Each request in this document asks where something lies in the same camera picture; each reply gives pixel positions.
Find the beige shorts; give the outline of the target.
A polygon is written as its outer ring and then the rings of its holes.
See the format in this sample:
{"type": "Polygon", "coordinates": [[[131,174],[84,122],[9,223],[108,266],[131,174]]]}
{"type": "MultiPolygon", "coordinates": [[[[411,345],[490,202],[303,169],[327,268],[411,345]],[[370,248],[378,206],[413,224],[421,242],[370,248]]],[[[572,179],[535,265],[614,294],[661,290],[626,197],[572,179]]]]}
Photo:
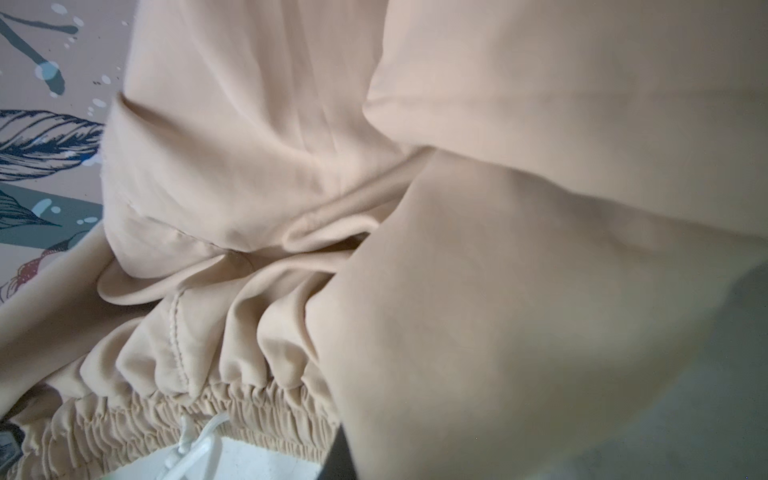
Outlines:
{"type": "Polygon", "coordinates": [[[530,479],[767,260],[763,1],[143,1],[101,221],[1,309],[5,479],[232,438],[530,479]]]}

